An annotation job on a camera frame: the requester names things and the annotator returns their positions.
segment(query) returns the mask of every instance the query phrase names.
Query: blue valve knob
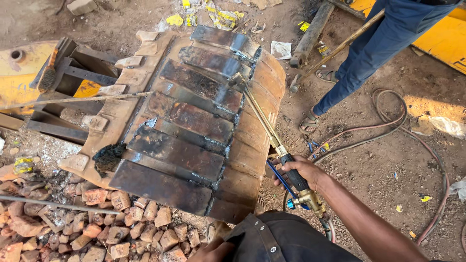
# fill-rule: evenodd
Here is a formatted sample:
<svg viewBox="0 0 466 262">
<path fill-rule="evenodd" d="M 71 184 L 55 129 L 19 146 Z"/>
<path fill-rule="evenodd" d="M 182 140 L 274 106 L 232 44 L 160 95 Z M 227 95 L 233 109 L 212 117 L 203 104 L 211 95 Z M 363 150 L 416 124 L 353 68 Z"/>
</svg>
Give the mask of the blue valve knob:
<svg viewBox="0 0 466 262">
<path fill-rule="evenodd" d="M 295 209 L 295 204 L 293 203 L 293 201 L 291 199 L 288 199 L 287 201 L 287 205 L 289 207 L 289 209 Z"/>
</svg>

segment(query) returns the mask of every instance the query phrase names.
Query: dirt ground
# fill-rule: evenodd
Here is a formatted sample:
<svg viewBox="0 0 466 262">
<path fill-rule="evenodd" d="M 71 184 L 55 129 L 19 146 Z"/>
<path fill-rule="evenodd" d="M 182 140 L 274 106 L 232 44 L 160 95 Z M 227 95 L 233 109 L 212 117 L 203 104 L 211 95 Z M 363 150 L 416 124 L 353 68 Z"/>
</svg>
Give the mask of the dirt ground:
<svg viewBox="0 0 466 262">
<path fill-rule="evenodd" d="M 240 11 L 245 14 L 241 21 L 251 18 L 245 27 L 248 36 L 270 51 L 272 40 L 291 42 L 295 48 L 303 32 L 297 26 L 301 21 L 310 21 L 318 6 L 317 1 L 283 0 L 284 3 L 261 11 L 254 6 L 235 3 L 233 0 L 218 0 L 223 10 Z M 0 49 L 12 48 L 33 41 L 59 39 L 66 36 L 94 49 L 106 51 L 119 57 L 132 55 L 139 46 L 135 37 L 138 30 L 176 30 L 190 33 L 192 28 L 169 26 L 165 19 L 182 12 L 181 0 L 105 0 L 97 1 L 99 8 L 82 16 L 72 15 L 66 8 L 54 15 L 61 1 L 58 0 L 0 0 Z M 198 23 L 212 25 L 205 10 L 198 13 Z M 252 34 L 249 30 L 255 21 L 266 22 L 263 33 Z M 362 21 L 335 8 L 326 25 L 321 40 L 335 48 L 347 36 L 362 25 Z M 345 59 L 343 51 L 332 59 L 327 68 L 337 69 Z M 311 54 L 308 64 L 319 59 L 317 50 Z M 290 84 L 299 71 L 289 67 L 289 60 L 281 61 L 286 69 Z M 429 55 L 421 57 L 406 48 L 379 69 L 361 89 L 331 108 L 321 117 L 318 129 L 303 136 L 297 126 L 309 108 L 331 89 L 332 84 L 310 77 L 297 93 L 286 91 L 280 108 L 276 129 L 292 153 L 309 156 L 308 141 L 318 143 L 341 129 L 380 124 L 371 94 L 379 88 L 391 89 L 406 97 L 410 107 L 409 120 L 416 122 L 422 115 L 451 117 L 466 122 L 466 77 L 437 61 Z M 394 96 L 382 98 L 383 112 L 394 117 L 400 113 L 400 104 Z M 79 123 L 82 115 L 66 112 L 64 118 Z M 330 142 L 332 149 L 350 145 L 373 137 L 388 128 L 351 132 L 350 136 Z M 47 136 L 21 130 L 6 131 L 6 139 L 0 165 L 9 164 L 14 157 L 37 155 L 42 158 L 44 176 L 53 175 L 56 161 L 79 151 L 79 147 Z M 432 136 L 422 139 L 438 152 L 444 161 L 450 183 L 466 175 L 465 141 L 435 130 Z M 10 149 L 19 148 L 15 155 Z M 378 215 L 386 219 L 403 234 L 413 231 L 418 236 L 434 216 L 443 196 L 442 179 L 438 170 L 429 164 L 433 158 L 417 141 L 395 132 L 390 136 L 366 143 L 354 149 L 338 153 L 320 164 L 330 175 L 340 181 Z M 264 178 L 261 185 L 267 209 L 281 210 L 283 191 L 273 186 L 271 179 Z M 433 197 L 423 203 L 420 194 Z M 396 206 L 402 205 L 402 212 Z M 292 211 L 320 228 L 313 214 L 302 209 Z M 337 242 L 365 261 L 368 257 L 351 237 L 344 225 L 329 207 L 335 222 Z M 464 203 L 456 195 L 451 196 L 445 215 L 433 233 L 428 236 L 421 249 L 431 259 L 464 261 L 460 232 L 466 221 Z"/>
</svg>

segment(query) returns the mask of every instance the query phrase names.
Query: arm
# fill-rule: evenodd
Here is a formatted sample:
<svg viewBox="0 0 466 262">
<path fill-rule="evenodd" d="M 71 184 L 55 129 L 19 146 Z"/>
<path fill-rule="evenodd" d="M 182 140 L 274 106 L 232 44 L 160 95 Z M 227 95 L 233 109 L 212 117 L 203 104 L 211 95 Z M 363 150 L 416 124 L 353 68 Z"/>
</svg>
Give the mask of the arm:
<svg viewBox="0 0 466 262">
<path fill-rule="evenodd" d="M 309 187 L 320 192 L 372 261 L 428 261 L 410 239 L 373 213 L 338 181 L 302 156 L 293 157 L 296 161 L 287 162 L 282 172 L 297 169 Z"/>
</svg>

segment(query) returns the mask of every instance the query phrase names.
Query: yellow machinery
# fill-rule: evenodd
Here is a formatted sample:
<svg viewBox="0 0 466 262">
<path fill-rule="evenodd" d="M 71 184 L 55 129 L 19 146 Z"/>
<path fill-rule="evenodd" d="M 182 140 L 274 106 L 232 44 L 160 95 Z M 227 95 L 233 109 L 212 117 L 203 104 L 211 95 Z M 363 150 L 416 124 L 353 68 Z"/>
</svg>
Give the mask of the yellow machinery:
<svg viewBox="0 0 466 262">
<path fill-rule="evenodd" d="M 0 51 L 0 105 L 36 101 L 40 92 L 31 88 L 40 69 L 47 61 L 58 41 L 40 41 Z M 83 80 L 74 97 L 91 97 L 100 85 Z M 31 115 L 30 107 L 1 111 L 15 115 Z"/>
<path fill-rule="evenodd" d="M 367 17 L 375 0 L 355 0 L 349 5 Z M 466 4 L 462 3 L 447 17 L 417 39 L 413 46 L 466 74 Z"/>
</svg>

